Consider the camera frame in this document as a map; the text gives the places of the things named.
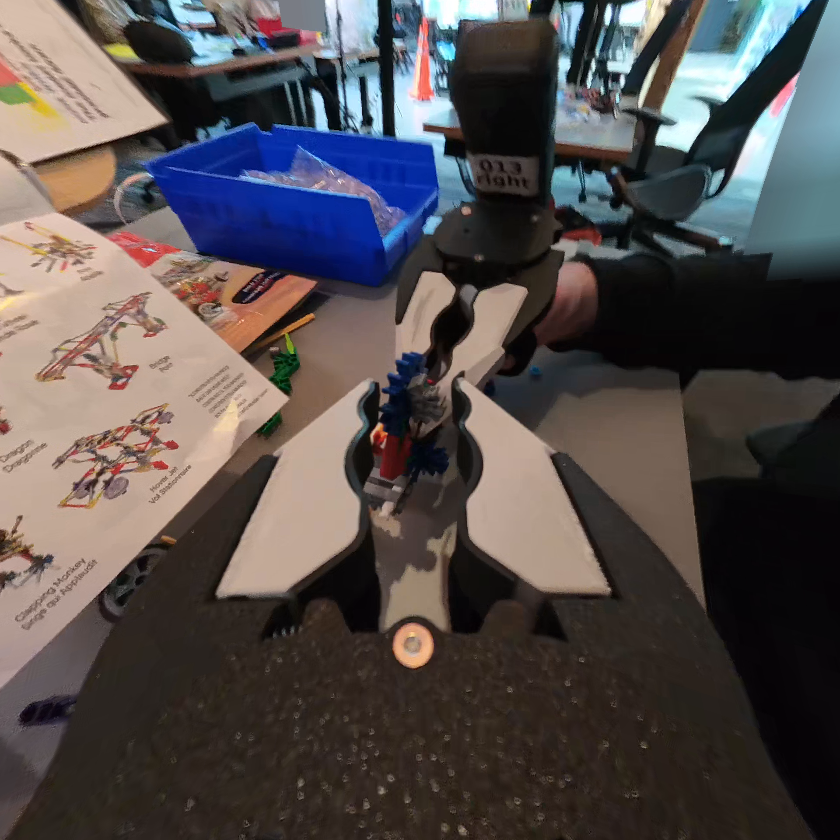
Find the colourful construction toy model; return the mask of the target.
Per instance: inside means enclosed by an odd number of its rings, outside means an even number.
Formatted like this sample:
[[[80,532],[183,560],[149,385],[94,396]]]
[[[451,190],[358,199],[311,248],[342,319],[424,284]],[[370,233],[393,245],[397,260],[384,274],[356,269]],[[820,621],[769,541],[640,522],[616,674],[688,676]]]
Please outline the colourful construction toy model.
[[[420,479],[440,479],[448,469],[449,454],[440,442],[445,399],[427,369],[427,383],[413,394],[413,416],[401,438],[385,432],[381,408],[379,423],[370,435],[374,467],[364,484],[364,492],[371,509],[380,517],[395,518]]]

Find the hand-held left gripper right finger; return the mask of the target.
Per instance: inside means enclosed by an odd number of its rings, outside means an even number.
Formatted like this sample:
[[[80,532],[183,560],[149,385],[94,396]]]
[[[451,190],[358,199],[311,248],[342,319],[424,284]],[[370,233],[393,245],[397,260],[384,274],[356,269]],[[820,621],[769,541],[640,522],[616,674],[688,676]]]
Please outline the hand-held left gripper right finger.
[[[556,452],[465,377],[451,394],[466,493],[458,539],[468,556],[542,595],[611,595]]]

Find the clear plastic bag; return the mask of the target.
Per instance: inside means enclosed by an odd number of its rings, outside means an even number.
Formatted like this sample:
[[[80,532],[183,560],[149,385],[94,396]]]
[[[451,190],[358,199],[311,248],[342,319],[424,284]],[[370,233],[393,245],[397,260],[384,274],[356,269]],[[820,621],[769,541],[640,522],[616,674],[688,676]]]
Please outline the clear plastic bag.
[[[251,183],[265,182],[275,186],[363,198],[371,207],[374,221],[382,237],[389,234],[406,218],[406,211],[389,204],[372,186],[305,150],[299,144],[295,148],[287,170],[244,169],[238,177],[240,180]]]

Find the brick building instruction sheet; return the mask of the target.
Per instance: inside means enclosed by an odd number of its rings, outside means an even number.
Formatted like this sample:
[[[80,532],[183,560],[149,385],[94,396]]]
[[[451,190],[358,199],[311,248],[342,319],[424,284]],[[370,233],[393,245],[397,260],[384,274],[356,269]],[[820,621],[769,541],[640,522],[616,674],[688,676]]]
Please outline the brick building instruction sheet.
[[[58,2],[1,2],[2,151],[34,164],[167,123]]]

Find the blue plastic bin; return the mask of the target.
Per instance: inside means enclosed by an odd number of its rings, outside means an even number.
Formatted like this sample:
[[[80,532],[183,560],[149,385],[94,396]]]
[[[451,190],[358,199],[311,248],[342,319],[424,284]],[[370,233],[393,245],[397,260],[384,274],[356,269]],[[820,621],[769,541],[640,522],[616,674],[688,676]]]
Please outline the blue plastic bin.
[[[358,178],[404,218],[382,236],[361,196],[242,176],[287,171],[299,149]],[[431,144],[364,134],[250,123],[146,168],[200,253],[365,287],[386,282],[438,206]]]

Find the purple connector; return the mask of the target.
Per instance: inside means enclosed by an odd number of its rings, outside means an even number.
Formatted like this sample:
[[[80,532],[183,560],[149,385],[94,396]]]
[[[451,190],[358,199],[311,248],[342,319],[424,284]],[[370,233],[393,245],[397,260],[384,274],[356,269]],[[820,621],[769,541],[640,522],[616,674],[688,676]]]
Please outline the purple connector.
[[[50,696],[28,703],[18,714],[18,723],[22,728],[51,726],[67,721],[77,705],[78,696]]]

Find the wooden table with black legs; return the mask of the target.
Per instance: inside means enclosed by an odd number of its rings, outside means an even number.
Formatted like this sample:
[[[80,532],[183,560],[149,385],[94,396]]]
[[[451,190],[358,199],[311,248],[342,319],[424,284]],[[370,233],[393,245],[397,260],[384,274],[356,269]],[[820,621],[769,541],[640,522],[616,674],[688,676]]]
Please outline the wooden table with black legs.
[[[535,162],[550,151],[561,157],[624,162],[634,146],[636,119],[594,111],[577,98],[506,97],[501,104],[465,101],[437,112],[423,130],[461,141],[468,156]]]

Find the orange traffic cone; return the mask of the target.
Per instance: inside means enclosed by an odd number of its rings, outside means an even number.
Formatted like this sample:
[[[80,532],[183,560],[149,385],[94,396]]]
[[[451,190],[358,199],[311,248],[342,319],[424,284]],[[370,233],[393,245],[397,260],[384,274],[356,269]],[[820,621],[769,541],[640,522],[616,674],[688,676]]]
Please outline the orange traffic cone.
[[[413,84],[409,91],[411,98],[417,102],[429,102],[434,98],[430,58],[428,20],[423,17],[416,42]]]

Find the person's right hand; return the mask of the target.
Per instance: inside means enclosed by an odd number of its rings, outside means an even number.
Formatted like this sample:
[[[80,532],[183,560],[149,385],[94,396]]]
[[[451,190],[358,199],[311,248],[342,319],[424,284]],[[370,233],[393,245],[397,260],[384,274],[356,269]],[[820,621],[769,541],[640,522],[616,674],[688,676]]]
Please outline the person's right hand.
[[[557,276],[553,301],[534,327],[538,346],[573,342],[594,325],[598,308],[595,273],[585,262],[564,262]]]

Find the blue snowflake connector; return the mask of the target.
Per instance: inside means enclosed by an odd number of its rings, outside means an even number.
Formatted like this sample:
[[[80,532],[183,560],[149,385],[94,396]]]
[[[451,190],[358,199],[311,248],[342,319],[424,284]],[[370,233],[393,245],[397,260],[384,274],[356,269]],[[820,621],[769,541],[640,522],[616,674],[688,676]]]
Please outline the blue snowflake connector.
[[[425,356],[406,352],[395,361],[395,372],[387,375],[387,396],[381,407],[381,424],[394,438],[402,438],[408,431],[413,416],[413,394],[427,383]]]

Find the black office chair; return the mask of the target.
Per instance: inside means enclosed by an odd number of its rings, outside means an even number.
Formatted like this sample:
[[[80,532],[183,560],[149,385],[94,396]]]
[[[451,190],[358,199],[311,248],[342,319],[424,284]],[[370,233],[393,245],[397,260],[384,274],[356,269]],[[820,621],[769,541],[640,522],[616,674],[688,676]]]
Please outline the black office chair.
[[[643,136],[633,160],[606,174],[612,188],[611,208],[626,207],[629,215],[620,223],[599,224],[601,236],[614,239],[620,249],[637,242],[663,256],[670,252],[657,235],[706,253],[732,249],[729,238],[704,233],[688,220],[730,183],[755,124],[802,70],[826,6],[827,1],[808,3],[729,99],[698,97],[709,117],[688,151],[656,143],[658,129],[675,124],[662,112],[622,109],[642,124]]]

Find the brown plastic bag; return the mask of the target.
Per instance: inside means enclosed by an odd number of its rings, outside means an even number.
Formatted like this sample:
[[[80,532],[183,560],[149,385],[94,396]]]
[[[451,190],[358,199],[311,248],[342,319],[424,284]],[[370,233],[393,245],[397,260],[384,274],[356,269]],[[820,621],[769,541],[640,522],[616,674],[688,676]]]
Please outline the brown plastic bag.
[[[268,333],[318,285],[302,276],[197,255],[132,233],[112,233],[108,239],[237,352]]]

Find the person's right forearm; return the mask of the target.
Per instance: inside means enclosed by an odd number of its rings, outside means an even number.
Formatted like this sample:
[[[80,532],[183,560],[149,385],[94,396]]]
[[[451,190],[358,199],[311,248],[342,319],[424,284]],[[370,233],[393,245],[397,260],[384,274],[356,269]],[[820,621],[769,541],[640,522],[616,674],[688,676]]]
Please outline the person's right forearm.
[[[838,275],[771,279],[770,255],[576,261],[595,273],[595,323],[552,350],[599,353],[627,369],[838,380]]]

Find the round wooden board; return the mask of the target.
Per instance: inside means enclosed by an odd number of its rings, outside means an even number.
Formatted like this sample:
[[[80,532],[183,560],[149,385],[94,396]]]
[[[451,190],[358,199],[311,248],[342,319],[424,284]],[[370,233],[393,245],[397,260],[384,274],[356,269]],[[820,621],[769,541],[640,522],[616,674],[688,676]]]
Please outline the round wooden board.
[[[112,144],[75,152],[34,165],[52,207],[77,215],[100,204],[115,186],[117,155]]]

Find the toy models instruction sheet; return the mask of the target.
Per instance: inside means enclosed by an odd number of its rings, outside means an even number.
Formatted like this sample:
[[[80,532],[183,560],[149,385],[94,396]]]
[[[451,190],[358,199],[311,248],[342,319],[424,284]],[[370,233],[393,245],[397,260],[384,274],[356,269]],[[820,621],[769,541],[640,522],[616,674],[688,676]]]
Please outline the toy models instruction sheet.
[[[1,230],[1,685],[287,397],[120,247]]]

